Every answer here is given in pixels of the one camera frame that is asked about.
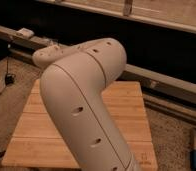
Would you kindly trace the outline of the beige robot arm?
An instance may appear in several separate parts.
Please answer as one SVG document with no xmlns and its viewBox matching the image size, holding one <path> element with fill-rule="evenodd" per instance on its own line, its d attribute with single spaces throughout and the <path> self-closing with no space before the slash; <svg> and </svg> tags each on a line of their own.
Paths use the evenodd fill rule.
<svg viewBox="0 0 196 171">
<path fill-rule="evenodd" d="M 126 52 L 113 38 L 34 52 L 43 69 L 45 108 L 82 171 L 142 171 L 101 93 L 123 72 Z"/>
</svg>

